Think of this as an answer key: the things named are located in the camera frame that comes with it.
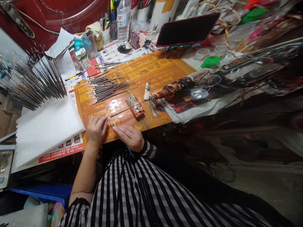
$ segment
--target orange plastic mat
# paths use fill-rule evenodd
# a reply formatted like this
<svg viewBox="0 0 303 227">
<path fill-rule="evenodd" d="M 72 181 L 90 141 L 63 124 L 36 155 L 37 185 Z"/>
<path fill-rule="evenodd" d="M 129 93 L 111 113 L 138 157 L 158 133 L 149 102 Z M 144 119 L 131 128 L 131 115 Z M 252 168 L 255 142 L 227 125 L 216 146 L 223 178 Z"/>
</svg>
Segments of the orange plastic mat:
<svg viewBox="0 0 303 227">
<path fill-rule="evenodd" d="M 94 70 L 89 70 L 89 75 L 94 73 Z M 181 59 L 177 58 L 163 58 L 163 52 L 156 51 L 147 54 L 144 57 L 139 57 L 135 61 L 123 63 L 119 67 L 111 70 L 106 74 L 109 78 L 121 78 L 125 75 L 131 76 L 131 81 L 137 81 L 139 88 L 125 92 L 123 94 L 114 96 L 110 99 L 88 106 L 86 87 L 83 86 L 85 82 L 81 81 L 80 84 L 74 87 L 75 97 L 77 101 L 78 112 L 82 121 L 87 127 L 88 120 L 91 116 L 106 116 L 109 117 L 121 110 L 127 109 L 128 105 L 126 99 L 132 94 L 135 95 L 139 102 L 143 102 L 145 84 L 151 82 L 151 93 L 161 90 L 165 85 L 187 76 L 196 70 L 188 65 Z M 145 113 L 139 118 L 135 118 L 130 110 L 127 110 L 112 119 L 117 126 L 131 125 L 134 128 L 145 131 L 151 128 L 164 125 L 171 122 L 170 117 L 165 112 L 158 111 L 159 115 L 154 117 L 148 103 L 141 104 Z M 117 134 L 113 131 L 113 122 L 108 121 L 108 133 L 104 143 L 118 139 Z M 88 141 L 88 133 L 85 132 L 83 137 L 83 144 Z"/>
</svg>

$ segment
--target woman's right hand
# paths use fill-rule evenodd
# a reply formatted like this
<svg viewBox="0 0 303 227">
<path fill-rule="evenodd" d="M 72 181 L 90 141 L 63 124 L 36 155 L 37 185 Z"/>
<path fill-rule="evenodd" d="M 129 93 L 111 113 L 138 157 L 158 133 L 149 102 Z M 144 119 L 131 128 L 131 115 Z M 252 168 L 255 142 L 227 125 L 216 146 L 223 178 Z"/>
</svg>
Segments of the woman's right hand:
<svg viewBox="0 0 303 227">
<path fill-rule="evenodd" d="M 128 145 L 134 152 L 140 152 L 144 146 L 142 133 L 129 125 L 121 125 L 113 127 L 115 133 L 118 134 L 120 140 Z"/>
</svg>

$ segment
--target water bottle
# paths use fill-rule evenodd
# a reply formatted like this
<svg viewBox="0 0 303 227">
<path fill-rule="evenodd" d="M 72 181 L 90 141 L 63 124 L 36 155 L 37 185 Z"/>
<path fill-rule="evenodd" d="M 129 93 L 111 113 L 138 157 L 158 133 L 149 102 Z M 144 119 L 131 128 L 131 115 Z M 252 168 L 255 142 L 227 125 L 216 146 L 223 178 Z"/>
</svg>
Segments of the water bottle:
<svg viewBox="0 0 303 227">
<path fill-rule="evenodd" d="M 119 45 L 128 41 L 131 0 L 121 0 L 117 8 L 117 33 Z"/>
</svg>

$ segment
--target smartphone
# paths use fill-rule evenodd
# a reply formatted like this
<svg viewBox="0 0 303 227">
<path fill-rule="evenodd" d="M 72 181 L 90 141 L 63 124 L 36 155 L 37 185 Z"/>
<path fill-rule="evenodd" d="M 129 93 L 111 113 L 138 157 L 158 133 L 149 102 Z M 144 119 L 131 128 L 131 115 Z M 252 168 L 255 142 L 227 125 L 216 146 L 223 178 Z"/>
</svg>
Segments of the smartphone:
<svg viewBox="0 0 303 227">
<path fill-rule="evenodd" d="M 165 23 L 160 30 L 156 47 L 200 43 L 207 39 L 221 13 Z"/>
</svg>

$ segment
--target small box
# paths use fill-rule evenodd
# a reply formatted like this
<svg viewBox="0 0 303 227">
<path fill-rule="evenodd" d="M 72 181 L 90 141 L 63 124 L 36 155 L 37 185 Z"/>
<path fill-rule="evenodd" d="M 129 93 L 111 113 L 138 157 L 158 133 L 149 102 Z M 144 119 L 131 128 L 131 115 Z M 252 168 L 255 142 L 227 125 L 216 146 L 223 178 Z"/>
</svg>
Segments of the small box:
<svg viewBox="0 0 303 227">
<path fill-rule="evenodd" d="M 89 60 L 86 50 L 84 48 L 81 48 L 79 51 L 76 52 L 76 57 L 78 58 L 83 70 L 86 70 L 91 66 L 91 61 Z"/>
<path fill-rule="evenodd" d="M 139 104 L 136 96 L 131 95 L 130 97 L 127 98 L 126 102 L 127 102 L 128 106 L 129 106 L 129 108 L 132 107 L 130 110 L 132 111 L 133 115 L 136 118 L 145 113 L 144 109 Z"/>
</svg>

